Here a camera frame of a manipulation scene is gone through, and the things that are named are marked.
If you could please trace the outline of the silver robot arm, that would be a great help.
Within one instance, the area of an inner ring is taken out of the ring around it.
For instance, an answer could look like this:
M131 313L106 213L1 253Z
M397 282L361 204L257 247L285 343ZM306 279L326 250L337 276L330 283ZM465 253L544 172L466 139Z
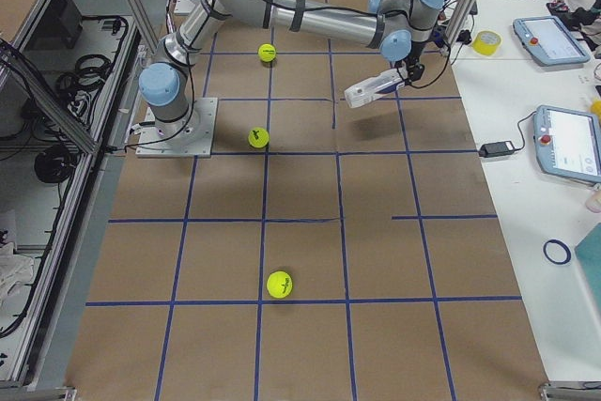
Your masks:
M210 154L217 101L187 96L192 67L204 44L229 19L270 29L359 43L379 51L393 64L345 91L351 108L362 107L421 79L420 62L444 0L368 0L365 11L312 0L197 0L179 29L158 43L156 58L138 79L139 92L152 119L148 139L137 144L148 157L207 157Z

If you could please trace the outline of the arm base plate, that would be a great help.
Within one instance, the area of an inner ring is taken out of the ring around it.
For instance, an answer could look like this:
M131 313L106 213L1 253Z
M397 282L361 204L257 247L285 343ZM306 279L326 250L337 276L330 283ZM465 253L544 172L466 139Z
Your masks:
M210 158L218 111L217 98L196 98L193 113L171 124L155 119L149 107L140 143L135 154L140 158Z

